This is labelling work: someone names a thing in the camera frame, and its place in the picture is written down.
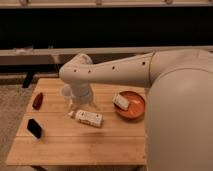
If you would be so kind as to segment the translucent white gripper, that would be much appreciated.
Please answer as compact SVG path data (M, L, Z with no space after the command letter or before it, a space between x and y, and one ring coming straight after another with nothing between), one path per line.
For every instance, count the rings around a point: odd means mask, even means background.
M65 84L60 94L68 103L69 110L76 110L80 106L93 103L93 91L88 83Z

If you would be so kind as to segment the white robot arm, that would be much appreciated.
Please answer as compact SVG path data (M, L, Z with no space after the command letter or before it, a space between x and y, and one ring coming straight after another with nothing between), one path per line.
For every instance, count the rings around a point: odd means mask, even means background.
M59 76L75 100L88 97L92 83L148 88L148 171L213 171L213 52L157 51L99 64L78 54Z

